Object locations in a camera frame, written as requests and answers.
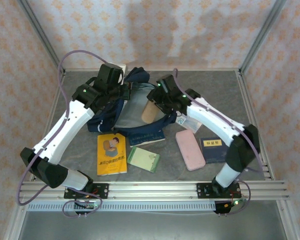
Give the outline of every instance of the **metal base plate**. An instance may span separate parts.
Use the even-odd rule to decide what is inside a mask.
[[[108,198],[108,192],[109,192],[109,184],[108,183],[94,183],[93,184],[93,191],[95,195],[99,196],[102,199]],[[64,199],[96,199],[94,196],[88,196],[78,193],[76,191],[70,190],[68,188],[65,189]]]
[[[220,195],[214,193],[212,189],[212,183],[197,183],[196,192],[198,199],[240,199],[241,198],[241,189],[239,183],[233,183],[229,186],[229,189]]]

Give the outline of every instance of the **small blue booklet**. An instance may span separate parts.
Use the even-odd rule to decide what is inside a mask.
[[[131,134],[129,137],[130,147],[140,146],[144,144],[151,144],[154,142],[165,140],[164,131],[160,130],[155,133],[136,133]]]
[[[218,137],[200,138],[202,155],[206,164],[225,163],[228,146]]]

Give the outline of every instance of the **orange floral wallpaper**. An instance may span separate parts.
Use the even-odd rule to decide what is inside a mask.
[[[153,68],[238,68],[275,0],[30,0],[59,58],[85,49]],[[90,56],[65,68],[97,68]]]
[[[275,176],[288,180],[300,225],[300,0],[286,2],[246,81]]]
[[[15,204],[20,158],[42,135],[57,87],[56,67],[16,0],[0,1],[0,240]]]

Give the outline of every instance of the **green notebook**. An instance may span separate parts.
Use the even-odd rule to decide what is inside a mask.
[[[160,155],[134,146],[130,152],[128,164],[154,173],[156,171]]]

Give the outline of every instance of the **pink pencil case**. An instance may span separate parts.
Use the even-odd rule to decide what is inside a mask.
[[[200,147],[197,143],[195,135],[189,129],[179,131],[175,134],[186,168],[189,171],[202,168],[206,165],[206,161]]]

